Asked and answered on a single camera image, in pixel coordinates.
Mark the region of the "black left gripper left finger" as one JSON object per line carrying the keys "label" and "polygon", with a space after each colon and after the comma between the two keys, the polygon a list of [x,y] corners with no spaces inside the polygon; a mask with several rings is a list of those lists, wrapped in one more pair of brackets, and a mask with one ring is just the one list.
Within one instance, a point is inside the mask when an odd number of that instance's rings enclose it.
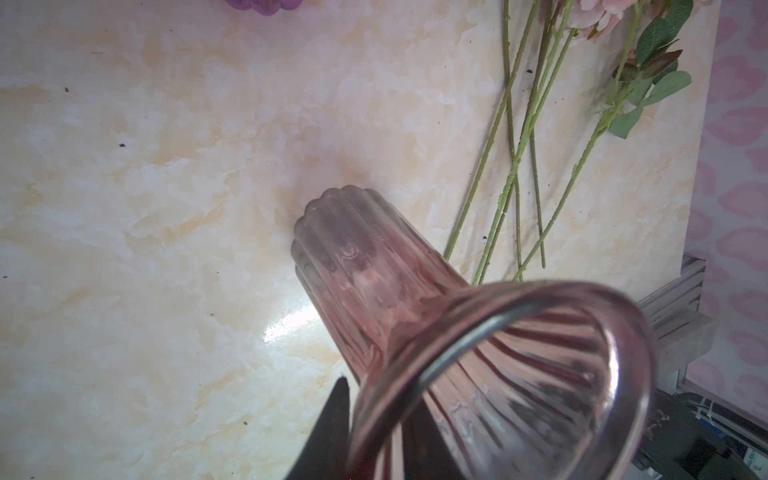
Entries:
{"label": "black left gripper left finger", "polygon": [[346,479],[350,389],[345,377],[330,395],[286,480]]}

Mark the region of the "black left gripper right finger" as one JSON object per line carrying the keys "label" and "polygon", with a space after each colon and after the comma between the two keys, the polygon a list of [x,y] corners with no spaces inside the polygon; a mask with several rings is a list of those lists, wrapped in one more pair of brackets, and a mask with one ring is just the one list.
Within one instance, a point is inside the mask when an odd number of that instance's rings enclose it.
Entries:
{"label": "black left gripper right finger", "polygon": [[401,426],[406,479],[465,479],[424,401],[415,406]]}

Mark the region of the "dark red glass vase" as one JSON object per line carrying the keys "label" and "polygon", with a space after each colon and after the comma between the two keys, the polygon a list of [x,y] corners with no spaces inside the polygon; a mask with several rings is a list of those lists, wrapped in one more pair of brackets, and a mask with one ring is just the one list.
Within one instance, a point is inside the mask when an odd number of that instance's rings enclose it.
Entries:
{"label": "dark red glass vase", "polygon": [[381,194],[348,185],[294,226],[297,277],[350,369],[346,479],[406,479],[424,401],[465,479],[619,479],[641,441],[654,336],[623,293],[470,285]]}

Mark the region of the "purple gradient glass vase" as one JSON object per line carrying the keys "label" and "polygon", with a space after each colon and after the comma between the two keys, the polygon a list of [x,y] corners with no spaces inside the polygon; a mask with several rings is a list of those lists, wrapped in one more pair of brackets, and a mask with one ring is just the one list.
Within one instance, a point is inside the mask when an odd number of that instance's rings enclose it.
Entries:
{"label": "purple gradient glass vase", "polygon": [[263,16],[272,16],[281,10],[297,9],[303,0],[226,0],[226,3],[239,11],[253,10]]}

